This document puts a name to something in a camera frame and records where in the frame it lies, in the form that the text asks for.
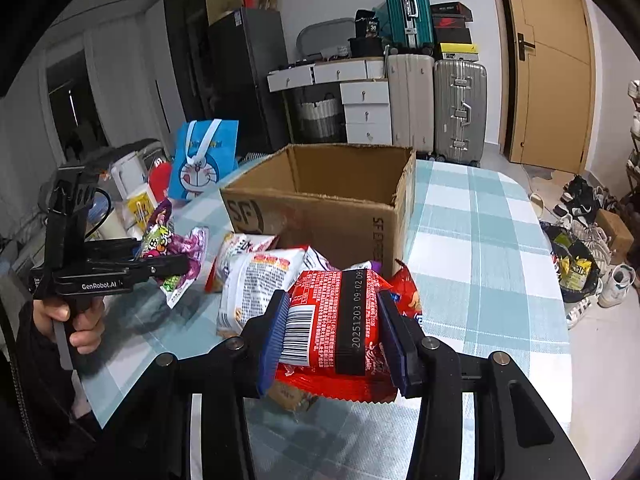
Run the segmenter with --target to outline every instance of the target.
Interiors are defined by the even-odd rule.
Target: white drawer unit
[[[316,84],[351,81],[367,78],[367,66],[364,59],[320,63],[314,66]]]
[[[347,124],[391,124],[389,105],[344,105]]]
[[[385,76],[383,59],[367,59],[367,79],[382,79]]]
[[[342,103],[345,105],[389,104],[387,81],[362,81],[340,85]]]
[[[312,70],[313,65],[304,65],[269,74],[267,76],[269,92],[312,85],[314,83]]]
[[[350,144],[391,144],[391,124],[347,124]]]

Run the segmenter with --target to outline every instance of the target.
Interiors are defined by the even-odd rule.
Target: doraemon bag
[[[191,200],[234,170],[238,121],[184,123],[178,131],[169,197]]]

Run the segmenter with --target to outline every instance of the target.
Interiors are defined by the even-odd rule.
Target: hand
[[[79,354],[90,354],[100,344],[104,332],[104,302],[102,298],[92,298],[92,305],[78,314],[73,320],[76,332],[69,336],[71,346],[78,349]],[[43,336],[55,342],[53,322],[69,319],[69,306],[60,298],[33,300],[33,323]]]

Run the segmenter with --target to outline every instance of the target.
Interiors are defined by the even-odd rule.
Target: red snack bag
[[[398,270],[389,280],[391,286],[389,292],[396,302],[398,312],[402,316],[414,318],[422,326],[422,305],[418,288],[411,277],[409,267],[400,260],[396,260],[396,262],[402,266],[402,269]]]
[[[388,283],[370,269],[303,272],[290,291],[276,379],[334,399],[394,400],[378,340],[382,288]]]

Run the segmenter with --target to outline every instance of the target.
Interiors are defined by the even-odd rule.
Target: teal suitcase
[[[429,0],[386,0],[394,43],[407,48],[433,48]]]

